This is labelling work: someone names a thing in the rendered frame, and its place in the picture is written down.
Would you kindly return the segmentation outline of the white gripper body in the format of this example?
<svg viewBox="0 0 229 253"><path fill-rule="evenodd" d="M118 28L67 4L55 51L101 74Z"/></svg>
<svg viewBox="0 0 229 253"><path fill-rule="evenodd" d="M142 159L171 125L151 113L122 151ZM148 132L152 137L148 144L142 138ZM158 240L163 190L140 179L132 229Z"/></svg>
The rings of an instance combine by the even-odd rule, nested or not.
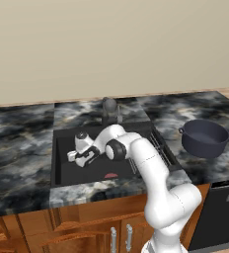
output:
<svg viewBox="0 0 229 253"><path fill-rule="evenodd" d="M80 156L79 154L75 157L75 163L79 167L87 167L90 163L92 163L96 159L94 154L89 154L87 157Z"/></svg>

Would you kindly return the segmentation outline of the black sink basin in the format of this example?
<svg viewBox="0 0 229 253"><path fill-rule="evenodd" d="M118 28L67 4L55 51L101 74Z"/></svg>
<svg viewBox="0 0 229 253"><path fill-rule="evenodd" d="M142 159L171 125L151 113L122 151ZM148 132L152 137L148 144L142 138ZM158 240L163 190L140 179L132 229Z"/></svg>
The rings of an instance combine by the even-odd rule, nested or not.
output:
<svg viewBox="0 0 229 253"><path fill-rule="evenodd" d="M124 123L123 128L128 132L137 132L142 129L154 127L151 122ZM65 187L93 182L105 179L108 173L118 174L113 179L141 178L137 167L131 159L123 161L110 161L106 154L100 155L89 166L79 167L75 162L69 162L67 153L75 149L75 135L85 131L92 138L103 129L102 126L78 126L68 129L57 129L53 132L52 160L51 160L51 187ZM170 172L180 170L182 166L173 155L175 165Z"/></svg>

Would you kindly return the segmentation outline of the wooden panel under sink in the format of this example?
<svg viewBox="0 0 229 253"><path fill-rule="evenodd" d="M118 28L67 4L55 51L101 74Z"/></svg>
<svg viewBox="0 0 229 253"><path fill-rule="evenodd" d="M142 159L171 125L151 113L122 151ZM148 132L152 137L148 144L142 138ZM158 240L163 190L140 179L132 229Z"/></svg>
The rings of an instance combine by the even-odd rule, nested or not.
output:
<svg viewBox="0 0 229 253"><path fill-rule="evenodd" d="M143 215L146 195L67 206L53 211L56 231Z"/></svg>

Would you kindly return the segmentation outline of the dark blue pot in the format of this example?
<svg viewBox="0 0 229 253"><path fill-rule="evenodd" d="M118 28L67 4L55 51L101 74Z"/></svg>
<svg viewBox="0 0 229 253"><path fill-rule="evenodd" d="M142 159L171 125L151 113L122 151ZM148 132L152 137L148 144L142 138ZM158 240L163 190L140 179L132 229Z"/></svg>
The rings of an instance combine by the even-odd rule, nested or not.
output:
<svg viewBox="0 0 229 253"><path fill-rule="evenodd" d="M185 151L199 158L220 156L229 141L229 129L208 120L188 121L179 133Z"/></svg>

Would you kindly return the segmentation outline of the grey tap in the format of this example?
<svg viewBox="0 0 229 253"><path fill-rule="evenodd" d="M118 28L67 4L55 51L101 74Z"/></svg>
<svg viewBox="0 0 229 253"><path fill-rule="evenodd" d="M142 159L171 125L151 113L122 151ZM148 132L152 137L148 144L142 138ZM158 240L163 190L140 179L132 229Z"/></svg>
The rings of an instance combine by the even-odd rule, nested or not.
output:
<svg viewBox="0 0 229 253"><path fill-rule="evenodd" d="M103 99L102 123L104 126L122 123L120 108L114 98L105 97Z"/></svg>

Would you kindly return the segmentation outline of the wooden cupboard door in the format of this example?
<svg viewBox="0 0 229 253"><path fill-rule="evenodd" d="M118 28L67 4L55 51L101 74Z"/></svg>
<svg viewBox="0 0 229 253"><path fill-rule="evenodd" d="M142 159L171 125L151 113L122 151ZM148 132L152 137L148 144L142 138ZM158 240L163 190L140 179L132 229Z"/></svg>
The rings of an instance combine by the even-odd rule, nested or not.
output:
<svg viewBox="0 0 229 253"><path fill-rule="evenodd" d="M28 253L23 233L14 215L0 216L0 253Z"/></svg>
<svg viewBox="0 0 229 253"><path fill-rule="evenodd" d="M107 231L83 231L61 235L44 242L42 253L110 253Z"/></svg>
<svg viewBox="0 0 229 253"><path fill-rule="evenodd" d="M132 227L130 251L126 251L127 225ZM119 253L141 253L144 244L151 238L154 229L146 222L143 215L132 216L120 222Z"/></svg>

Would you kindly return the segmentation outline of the black dishwasher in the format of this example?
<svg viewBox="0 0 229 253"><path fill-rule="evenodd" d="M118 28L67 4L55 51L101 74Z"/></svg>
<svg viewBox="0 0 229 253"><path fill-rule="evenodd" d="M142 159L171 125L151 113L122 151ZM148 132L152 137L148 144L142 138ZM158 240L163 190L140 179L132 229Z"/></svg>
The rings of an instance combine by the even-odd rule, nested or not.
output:
<svg viewBox="0 0 229 253"><path fill-rule="evenodd" d="M229 180L212 183L195 228L189 251L229 243Z"/></svg>

